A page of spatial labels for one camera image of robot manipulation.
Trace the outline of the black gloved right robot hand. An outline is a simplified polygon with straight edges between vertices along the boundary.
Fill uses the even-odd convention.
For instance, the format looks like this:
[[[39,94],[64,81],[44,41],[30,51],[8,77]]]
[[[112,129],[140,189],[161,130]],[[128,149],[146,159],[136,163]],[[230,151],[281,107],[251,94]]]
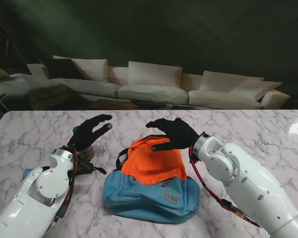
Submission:
[[[155,144],[152,151],[186,149],[194,145],[200,135],[180,118],[175,120],[157,119],[146,124],[147,128],[157,128],[165,133],[169,142]]]

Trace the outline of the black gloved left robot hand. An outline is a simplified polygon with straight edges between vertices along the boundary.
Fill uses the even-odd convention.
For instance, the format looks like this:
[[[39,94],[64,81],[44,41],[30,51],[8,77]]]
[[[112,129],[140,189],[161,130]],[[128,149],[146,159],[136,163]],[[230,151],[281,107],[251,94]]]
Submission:
[[[78,126],[67,146],[70,149],[75,148],[77,151],[88,148],[94,143],[95,140],[108,132],[112,128],[112,124],[107,123],[96,131],[93,131],[93,129],[101,122],[111,120],[112,118],[113,117],[111,115],[101,114],[91,119],[85,120],[80,126]]]

